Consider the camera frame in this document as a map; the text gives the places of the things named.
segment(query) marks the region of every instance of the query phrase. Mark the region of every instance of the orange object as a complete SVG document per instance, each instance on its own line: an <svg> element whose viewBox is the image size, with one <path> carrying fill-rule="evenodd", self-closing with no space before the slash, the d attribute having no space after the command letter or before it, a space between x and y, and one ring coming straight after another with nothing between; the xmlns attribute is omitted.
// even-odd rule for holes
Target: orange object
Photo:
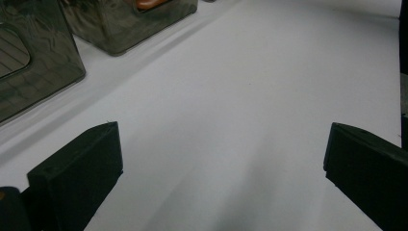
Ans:
<svg viewBox="0 0 408 231"><path fill-rule="evenodd" d="M146 11L157 7L166 1L168 0L136 0L136 6L139 10Z"/></svg>

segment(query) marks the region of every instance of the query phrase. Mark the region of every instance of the white surface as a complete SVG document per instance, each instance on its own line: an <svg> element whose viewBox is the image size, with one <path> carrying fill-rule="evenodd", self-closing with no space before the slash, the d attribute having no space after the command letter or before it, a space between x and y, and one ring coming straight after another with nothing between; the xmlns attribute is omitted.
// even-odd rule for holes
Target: white surface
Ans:
<svg viewBox="0 0 408 231"><path fill-rule="evenodd" d="M334 121L400 143L400 2L358 3L199 2L117 58L77 39L86 79L0 127L1 185L116 120L87 230L379 230L322 169Z"/></svg>

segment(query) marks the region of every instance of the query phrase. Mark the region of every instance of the transparent plastic container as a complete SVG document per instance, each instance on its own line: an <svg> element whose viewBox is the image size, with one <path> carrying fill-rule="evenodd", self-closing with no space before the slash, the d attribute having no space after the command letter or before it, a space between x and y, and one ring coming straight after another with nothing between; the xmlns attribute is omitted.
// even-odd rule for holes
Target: transparent plastic container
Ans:
<svg viewBox="0 0 408 231"><path fill-rule="evenodd" d="M137 0L61 0L76 36L118 56L197 11L197 0L169 0L141 11Z"/></svg>
<svg viewBox="0 0 408 231"><path fill-rule="evenodd" d="M0 0L0 122L84 76L59 0Z"/></svg>

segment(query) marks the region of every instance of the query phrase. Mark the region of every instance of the black foam block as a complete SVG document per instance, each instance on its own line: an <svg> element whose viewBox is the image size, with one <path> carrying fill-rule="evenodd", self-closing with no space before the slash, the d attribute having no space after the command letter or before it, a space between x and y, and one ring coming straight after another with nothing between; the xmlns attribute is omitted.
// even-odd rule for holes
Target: black foam block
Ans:
<svg viewBox="0 0 408 231"><path fill-rule="evenodd" d="M408 153L365 130L333 123L326 177L383 230L408 230Z"/></svg>
<svg viewBox="0 0 408 231"><path fill-rule="evenodd" d="M399 69L408 74L408 2L401 1L399 15Z"/></svg>
<svg viewBox="0 0 408 231"><path fill-rule="evenodd" d="M122 173L116 122L89 129L31 170L31 201L45 231L84 230Z"/></svg>
<svg viewBox="0 0 408 231"><path fill-rule="evenodd" d="M0 187L0 230L31 231L20 191L13 187Z"/></svg>
<svg viewBox="0 0 408 231"><path fill-rule="evenodd" d="M408 150L408 115L401 115L401 146L405 151Z"/></svg>

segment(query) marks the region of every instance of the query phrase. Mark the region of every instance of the clear plastic box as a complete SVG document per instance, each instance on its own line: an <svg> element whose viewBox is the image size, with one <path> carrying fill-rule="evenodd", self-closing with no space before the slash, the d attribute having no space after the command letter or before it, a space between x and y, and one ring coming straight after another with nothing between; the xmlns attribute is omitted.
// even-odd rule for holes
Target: clear plastic box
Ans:
<svg viewBox="0 0 408 231"><path fill-rule="evenodd" d="M137 0L61 0L76 36L118 56L197 11L197 0L169 0L148 11Z"/></svg>
<svg viewBox="0 0 408 231"><path fill-rule="evenodd" d="M84 76L59 0L0 0L0 122Z"/></svg>

